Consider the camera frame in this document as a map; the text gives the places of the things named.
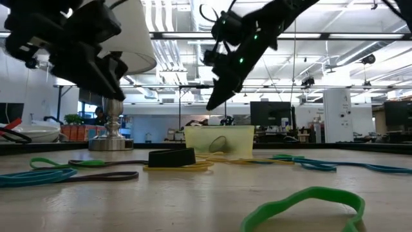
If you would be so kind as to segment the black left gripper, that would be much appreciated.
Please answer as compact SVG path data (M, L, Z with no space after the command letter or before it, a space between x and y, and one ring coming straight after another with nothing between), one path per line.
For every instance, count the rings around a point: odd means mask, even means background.
M118 52L98 57L101 47L81 43L81 20L76 15L14 12L6 18L5 28L10 31L5 50L12 57L35 62L38 50L46 50L54 76L108 99L126 98L119 84L128 71L126 63Z

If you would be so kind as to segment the small wide black rubber band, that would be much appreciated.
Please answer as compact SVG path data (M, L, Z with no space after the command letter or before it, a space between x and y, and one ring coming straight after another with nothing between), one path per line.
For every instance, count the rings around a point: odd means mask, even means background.
M226 148L227 139L225 136L219 136L215 138L211 144L209 145L209 152L216 153L216 152L224 152Z
M179 168L196 163L193 148L150 151L149 168Z

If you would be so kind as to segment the bright green rubber band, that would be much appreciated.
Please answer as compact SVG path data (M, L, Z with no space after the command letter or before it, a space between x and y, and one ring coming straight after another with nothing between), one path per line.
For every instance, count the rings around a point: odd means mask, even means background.
M364 215L365 200L350 191L320 186L312 186L295 192L282 200L267 202L258 206L242 220L239 231L253 232L258 225L269 218L311 198L344 204L354 209L356 214L348 219L341 232L359 232L358 224L362 221Z
M36 163L46 163L50 164L50 166L46 167L38 167ZM43 169L64 169L64 168L72 168L72 169L79 169L79 168L101 168L105 162L103 160L69 160L66 164L59 164L50 159L36 157L32 158L29 162L30 167L32 170L43 170Z

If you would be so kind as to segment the teal rubber band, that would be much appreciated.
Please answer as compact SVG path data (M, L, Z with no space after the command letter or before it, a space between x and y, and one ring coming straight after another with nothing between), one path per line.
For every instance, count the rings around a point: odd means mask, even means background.
M272 160L290 161L300 164L304 169L316 171L337 171L337 166L355 166L366 168L379 173L412 174L412 169L391 166L381 166L376 164L366 164L358 162L335 162L325 160L306 159L304 156L274 155Z
M77 170L71 168L9 173L0 175L0 188L18 188L53 184L67 180L77 173Z

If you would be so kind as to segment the yellow translucent plastic bin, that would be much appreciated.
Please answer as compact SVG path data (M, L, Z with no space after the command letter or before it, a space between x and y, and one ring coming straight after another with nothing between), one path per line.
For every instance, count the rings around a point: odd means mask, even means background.
M227 139L223 153L234 159L250 158L254 144L253 126L186 126L184 129L187 148L194 148L196 154L210 153L209 145L219 137Z

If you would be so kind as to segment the white shade silver table lamp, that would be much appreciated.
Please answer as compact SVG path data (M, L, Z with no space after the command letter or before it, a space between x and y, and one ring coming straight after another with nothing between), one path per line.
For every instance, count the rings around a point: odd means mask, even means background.
M120 60L128 67L126 75L140 74L153 69L157 62L141 0L105 0L105 4L112 8L122 31L102 43L102 54L120 52ZM88 149L132 150L133 139L127 139L120 133L119 119L124 109L123 101L105 98L103 104L104 113L108 116L108 122L105 124L106 133L90 139Z

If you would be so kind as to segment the row of orange boxes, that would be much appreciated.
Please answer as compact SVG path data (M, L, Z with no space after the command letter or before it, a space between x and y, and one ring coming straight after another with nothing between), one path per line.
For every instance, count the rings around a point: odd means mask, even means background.
M87 142L96 136L104 135L106 129L94 125L63 125L61 133L67 136L70 142Z

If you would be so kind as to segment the white bowl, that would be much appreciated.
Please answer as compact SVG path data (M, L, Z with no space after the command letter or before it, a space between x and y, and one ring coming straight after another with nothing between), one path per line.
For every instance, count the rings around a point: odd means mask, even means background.
M19 125L13 131L31 138L32 143L49 143L59 138L61 129L56 126Z

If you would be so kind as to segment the red strip object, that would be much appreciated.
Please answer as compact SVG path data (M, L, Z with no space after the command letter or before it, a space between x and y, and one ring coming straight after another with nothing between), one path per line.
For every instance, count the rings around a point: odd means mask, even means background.
M17 127L18 125L20 125L20 123L22 123L22 120L20 118L17 118L16 120L8 123L8 124L2 124L0 123L0 128L6 128L8 130L12 130L15 127Z

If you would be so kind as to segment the black overhead light bar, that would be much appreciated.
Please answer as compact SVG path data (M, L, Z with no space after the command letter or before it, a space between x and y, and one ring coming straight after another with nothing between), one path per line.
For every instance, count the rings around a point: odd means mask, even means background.
M150 32L152 40L212 40L209 32ZM302 41L412 41L412 34L388 33L299 33L288 32L277 37L279 40Z

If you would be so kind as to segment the white pillar cabinet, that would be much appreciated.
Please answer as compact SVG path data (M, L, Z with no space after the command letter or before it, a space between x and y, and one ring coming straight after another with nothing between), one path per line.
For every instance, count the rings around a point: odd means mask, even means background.
M323 92L324 132L326 143L353 142L350 92L332 88Z

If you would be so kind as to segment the large dark screen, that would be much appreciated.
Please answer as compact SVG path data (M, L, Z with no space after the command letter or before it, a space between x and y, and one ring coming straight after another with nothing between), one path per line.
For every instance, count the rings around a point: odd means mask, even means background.
M412 101L384 103L388 143L412 144Z

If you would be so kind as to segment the black metal stand frame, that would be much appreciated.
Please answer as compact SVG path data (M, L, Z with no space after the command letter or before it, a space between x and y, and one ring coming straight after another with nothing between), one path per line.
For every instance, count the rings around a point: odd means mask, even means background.
M187 90L190 90L191 88L196 88L196 89L209 89L209 88L213 88L213 85L207 85L207 84L188 84L188 85L179 85L178 86L178 128L180 129L182 127L182 120L181 120L181 106L182 106L182 102L181 102L181 98L182 95L182 89L186 88ZM227 102L224 102L224 116L227 117Z

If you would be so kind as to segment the silver ventilation duct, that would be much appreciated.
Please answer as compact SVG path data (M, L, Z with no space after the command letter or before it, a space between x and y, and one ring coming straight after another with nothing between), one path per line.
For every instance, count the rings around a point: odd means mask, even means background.
M214 21L220 16L222 10L228 7L228 0L189 0L191 7L192 29L195 32L207 32L211 35ZM199 40L195 42L197 58L204 65L204 52L214 48L215 40Z

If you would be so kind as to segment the black aluminium table frame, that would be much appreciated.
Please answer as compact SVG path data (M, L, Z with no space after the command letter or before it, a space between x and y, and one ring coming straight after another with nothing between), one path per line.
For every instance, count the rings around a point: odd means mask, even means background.
M38 144L0 144L0 156L18 155L26 153L41 153L49 151L66 151L87 149L86 142L63 143L38 143ZM394 153L412 155L412 144L377 144L377 143L257 143L253 145L257 150L310 150L310 149L336 149L354 151L373 151L379 153Z

